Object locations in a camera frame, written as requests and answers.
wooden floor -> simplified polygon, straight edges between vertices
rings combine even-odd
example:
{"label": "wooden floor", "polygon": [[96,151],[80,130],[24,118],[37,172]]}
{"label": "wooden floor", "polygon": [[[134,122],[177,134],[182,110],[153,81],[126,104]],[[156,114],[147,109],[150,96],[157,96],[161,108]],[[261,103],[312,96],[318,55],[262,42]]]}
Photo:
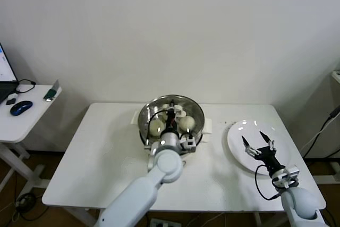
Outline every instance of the wooden floor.
{"label": "wooden floor", "polygon": [[[45,179],[50,179],[56,170],[61,156],[51,156],[51,155],[32,155],[30,159],[25,160],[25,163],[34,169],[38,164],[46,165],[44,172],[41,177]],[[8,172],[9,167],[3,161],[0,160],[0,180],[5,177]],[[332,169],[326,163],[316,163],[310,167],[312,174],[332,174]],[[20,175],[17,176],[16,182],[16,194],[18,195],[25,184],[25,179]],[[67,213],[62,208],[50,207],[48,211],[38,220],[28,222],[20,218],[16,222],[10,222],[13,213],[15,212],[14,204],[10,205],[8,208],[2,210],[8,204],[14,201],[14,187],[15,187],[15,175],[13,175],[10,181],[7,183],[2,192],[0,192],[0,227],[84,227],[85,225],[79,222],[72,215]],[[340,205],[340,185],[321,185],[319,186],[322,194],[327,201],[327,208],[334,215],[337,223],[340,223],[340,214],[338,213],[338,208]],[[37,196],[42,195],[44,190],[34,189],[33,193]],[[45,210],[46,206],[41,203],[41,199],[37,202],[34,209],[28,212],[25,216],[26,218],[35,218],[41,212]],[[323,210],[323,215],[328,221],[332,221],[328,213]],[[98,212],[91,211],[91,214],[98,215]],[[179,222],[182,226],[186,226],[192,219],[194,220],[190,226],[202,226],[207,220],[217,216],[218,213],[165,213],[165,212],[149,212],[147,216],[142,218],[138,223],[138,227],[146,227],[148,219],[158,218],[163,220],[170,220],[173,222]],[[268,219],[272,216],[272,213],[262,213],[260,214],[262,221]],[[205,227],[210,226],[255,226],[255,220],[253,214],[251,213],[227,213],[220,215],[211,222],[209,222]],[[289,226],[288,223],[283,224],[282,227]]]}

black wire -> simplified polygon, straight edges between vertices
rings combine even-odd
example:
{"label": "black wire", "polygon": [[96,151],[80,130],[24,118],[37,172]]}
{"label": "black wire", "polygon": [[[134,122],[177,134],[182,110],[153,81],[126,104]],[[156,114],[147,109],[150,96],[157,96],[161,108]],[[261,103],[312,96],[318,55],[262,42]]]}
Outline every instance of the black wire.
{"label": "black wire", "polygon": [[334,216],[331,214],[331,212],[328,210],[328,208],[325,208],[325,210],[328,212],[328,214],[330,215],[331,220],[334,223],[334,226],[337,227],[338,225],[336,224],[335,218]]}
{"label": "black wire", "polygon": [[[294,180],[294,182],[292,182],[292,183],[289,185],[289,187],[293,186],[293,185],[296,184],[296,183],[297,183],[297,181]],[[280,187],[280,186],[277,186],[276,184],[274,184],[274,180],[273,180],[273,179],[271,180],[271,184],[272,184],[276,189],[285,189],[285,187]]]}
{"label": "black wire", "polygon": [[[330,116],[327,118],[327,120],[323,123],[323,125],[322,125],[320,131],[324,129],[324,127],[325,127],[325,125],[327,124],[327,122],[329,122],[331,119],[333,119],[333,118],[331,118]],[[305,157],[308,155],[308,153],[310,152],[310,150],[314,147],[314,145],[315,145],[315,143],[317,142],[317,140],[318,140],[320,134],[321,134],[321,133],[319,133],[319,134],[314,138],[314,141],[313,141],[312,145],[310,146],[310,148],[308,149],[308,151],[304,154],[303,158],[305,158]]]}
{"label": "black wire", "polygon": [[[18,182],[18,176],[17,176],[17,174],[16,174],[16,172],[14,172],[14,204],[16,203],[16,185],[17,185],[17,182]],[[39,218],[41,218],[45,213],[46,213],[46,211],[49,209],[49,207],[46,207],[46,209],[39,215],[39,216],[37,216],[36,218],[33,218],[33,219],[28,219],[28,218],[26,218],[26,217],[24,217],[23,215],[22,215],[22,213],[19,213],[18,211],[18,214],[24,219],[24,220],[26,220],[26,221],[35,221],[35,220],[37,220],[37,219],[39,219]]]}
{"label": "black wire", "polygon": [[340,149],[338,149],[338,150],[335,151],[334,153],[331,153],[330,155],[327,155],[326,157],[324,157],[324,159],[329,158],[329,157],[331,157],[331,156],[337,154],[338,152],[340,152]]}
{"label": "black wire", "polygon": [[148,216],[148,213],[145,214],[145,217],[147,218],[147,226],[146,227],[149,227],[149,216]]}
{"label": "black wire", "polygon": [[22,215],[22,213],[19,213],[19,215],[20,215],[24,220],[29,221],[29,222],[32,222],[32,221],[35,221],[35,220],[41,218],[41,217],[48,211],[48,209],[49,209],[49,207],[46,207],[45,210],[44,210],[40,215],[38,215],[37,217],[35,217],[35,218],[33,218],[33,219],[28,219],[28,218],[24,217],[24,216]]}
{"label": "black wire", "polygon": [[322,215],[322,218],[324,219],[324,221],[326,222],[326,224],[329,225],[329,226],[332,226],[332,225],[328,222],[328,220],[327,220],[327,218],[325,217],[325,215],[324,215],[322,212],[320,212],[320,214]]}
{"label": "black wire", "polygon": [[256,168],[256,171],[255,171],[255,185],[256,185],[257,191],[259,192],[259,194],[261,195],[261,197],[262,197],[263,199],[265,199],[265,200],[273,200],[273,199],[278,198],[278,197],[280,196],[280,194],[276,194],[276,195],[272,196],[271,198],[266,198],[266,197],[262,194],[262,192],[260,191],[259,186],[258,186],[258,184],[257,184],[257,172],[259,171],[259,168],[261,168],[261,167],[265,167],[265,165],[259,165],[259,166]]}
{"label": "black wire", "polygon": [[156,112],[155,114],[153,114],[153,116],[151,116],[151,118],[149,119],[147,139],[149,139],[149,137],[150,137],[150,123],[151,123],[151,121],[153,120],[153,118],[154,118],[157,114],[162,113],[162,112],[168,112],[168,110],[160,110],[160,111]]}
{"label": "black wire", "polygon": [[186,133],[181,134],[180,139],[182,139],[184,135],[191,135],[191,136],[193,137],[193,135],[191,134],[191,132],[186,132]]}
{"label": "black wire", "polygon": [[10,219],[10,221],[4,227],[9,227],[11,222],[12,222],[12,219]]}
{"label": "black wire", "polygon": [[22,81],[30,82],[33,85],[33,87],[28,89],[28,90],[26,90],[26,91],[15,90],[15,92],[18,93],[18,94],[20,94],[20,93],[28,93],[30,90],[33,90],[35,88],[36,84],[37,84],[36,82],[33,82],[33,81],[29,80],[29,79],[21,79],[21,80],[18,81],[18,83],[20,83]]}
{"label": "black wire", "polygon": [[16,171],[14,171],[14,204],[16,203],[16,184],[18,182],[18,176]]}

computer mouse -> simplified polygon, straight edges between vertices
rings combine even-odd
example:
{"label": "computer mouse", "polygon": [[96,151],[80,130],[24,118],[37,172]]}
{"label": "computer mouse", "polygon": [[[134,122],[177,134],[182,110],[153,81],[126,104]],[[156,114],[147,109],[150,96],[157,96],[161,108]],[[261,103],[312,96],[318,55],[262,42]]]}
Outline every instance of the computer mouse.
{"label": "computer mouse", "polygon": [[14,116],[18,116],[29,109],[32,105],[33,102],[28,100],[18,102],[14,106],[12,106],[10,113]]}

egg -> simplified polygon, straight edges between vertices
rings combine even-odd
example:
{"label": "egg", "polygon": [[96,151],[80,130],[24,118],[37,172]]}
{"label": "egg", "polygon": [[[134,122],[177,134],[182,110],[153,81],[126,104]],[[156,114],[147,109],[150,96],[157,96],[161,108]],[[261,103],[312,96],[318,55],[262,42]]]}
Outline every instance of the egg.
{"label": "egg", "polygon": [[156,119],[150,122],[150,134],[153,137],[159,137],[161,132],[164,129],[165,129],[165,124],[161,120]]}
{"label": "egg", "polygon": [[186,116],[180,119],[180,128],[183,131],[192,131],[195,128],[195,119],[191,116]]}

metal pot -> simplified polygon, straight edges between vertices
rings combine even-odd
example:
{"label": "metal pot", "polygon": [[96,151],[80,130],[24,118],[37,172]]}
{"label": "metal pot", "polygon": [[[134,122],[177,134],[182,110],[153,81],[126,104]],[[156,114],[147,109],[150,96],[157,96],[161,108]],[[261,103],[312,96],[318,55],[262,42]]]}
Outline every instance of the metal pot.
{"label": "metal pot", "polygon": [[[193,117],[195,120],[195,126],[190,133],[194,137],[196,144],[198,144],[202,138],[202,131],[205,123],[205,117],[203,110],[201,107],[193,101],[191,98],[180,96],[180,95],[166,95],[156,98],[149,103],[147,103],[139,113],[138,116],[138,128],[140,132],[140,137],[142,142],[145,144],[152,144],[155,141],[159,141],[160,137],[157,136],[149,136],[149,141],[147,141],[148,136],[148,124],[150,118],[162,110],[164,105],[169,105],[170,102],[173,102],[175,106],[179,106],[185,112],[185,116]],[[155,115],[153,120],[162,120],[164,121],[164,113],[160,113]],[[179,127],[177,129],[179,135],[184,134],[185,131],[181,130]]]}

